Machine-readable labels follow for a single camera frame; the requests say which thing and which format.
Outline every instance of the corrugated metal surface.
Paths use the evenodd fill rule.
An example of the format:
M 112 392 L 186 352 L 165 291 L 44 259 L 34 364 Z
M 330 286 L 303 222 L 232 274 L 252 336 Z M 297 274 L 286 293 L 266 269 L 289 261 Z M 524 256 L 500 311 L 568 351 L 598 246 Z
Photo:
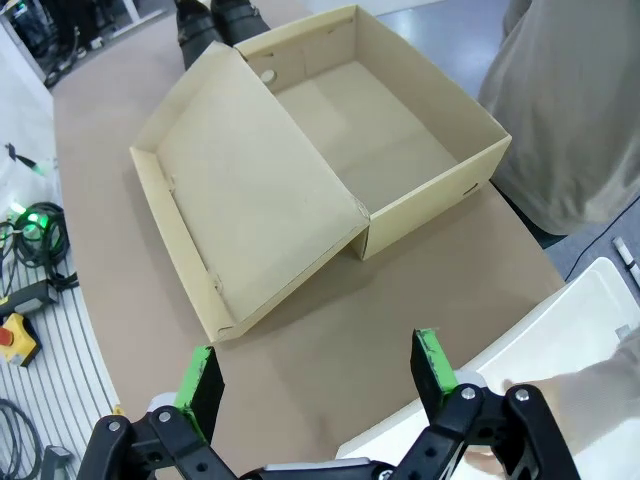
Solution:
M 13 260 L 5 260 L 1 285 L 4 291 Z M 74 271 L 71 256 L 61 273 Z M 19 264 L 12 291 L 45 278 L 42 269 Z M 35 424 L 43 447 L 60 445 L 73 453 L 67 472 L 76 478 L 93 425 L 111 413 L 118 403 L 102 360 L 80 288 L 59 296 L 58 305 L 28 316 L 42 350 L 27 368 L 0 361 L 0 398 L 16 403 Z M 18 429 L 24 446 L 20 474 L 30 470 L 34 444 L 24 426 Z M 11 437 L 0 416 L 0 468 L 9 465 Z

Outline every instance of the white pen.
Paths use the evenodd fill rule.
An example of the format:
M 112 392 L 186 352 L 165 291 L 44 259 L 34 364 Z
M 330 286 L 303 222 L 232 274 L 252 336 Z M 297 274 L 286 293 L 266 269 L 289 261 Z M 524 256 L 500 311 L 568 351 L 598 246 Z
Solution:
M 629 251 L 627 246 L 624 244 L 624 240 L 622 240 L 621 237 L 616 237 L 613 239 L 613 244 L 618 250 L 620 257 L 622 257 L 622 261 L 627 266 L 627 270 L 631 272 L 631 275 L 633 276 L 633 279 L 636 281 L 638 288 L 640 288 L 640 268 L 638 267 L 638 264 L 633 258 L 633 255 L 631 255 L 631 252 Z

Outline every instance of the black shoe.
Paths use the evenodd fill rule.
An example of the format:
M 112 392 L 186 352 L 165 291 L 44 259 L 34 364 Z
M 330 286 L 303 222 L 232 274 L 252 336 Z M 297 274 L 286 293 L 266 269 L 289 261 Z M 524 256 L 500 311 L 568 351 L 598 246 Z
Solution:
M 188 70 L 212 42 L 223 42 L 211 12 L 198 0 L 176 1 L 178 43 Z
M 211 10 L 229 46 L 270 30 L 249 0 L 212 0 Z

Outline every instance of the box bottom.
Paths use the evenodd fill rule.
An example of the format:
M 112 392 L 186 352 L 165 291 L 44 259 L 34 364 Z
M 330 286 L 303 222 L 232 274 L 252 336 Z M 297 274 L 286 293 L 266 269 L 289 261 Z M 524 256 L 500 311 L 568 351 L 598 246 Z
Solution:
M 280 91 L 276 97 L 370 213 L 458 163 L 357 61 Z

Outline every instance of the yellow emergency stop switch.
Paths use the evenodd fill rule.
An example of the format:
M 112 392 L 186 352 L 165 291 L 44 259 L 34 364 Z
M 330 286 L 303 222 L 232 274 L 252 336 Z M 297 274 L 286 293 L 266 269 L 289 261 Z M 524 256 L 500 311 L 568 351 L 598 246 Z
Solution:
M 39 350 L 40 345 L 28 320 L 18 313 L 9 315 L 0 327 L 0 355 L 8 363 L 26 367 Z

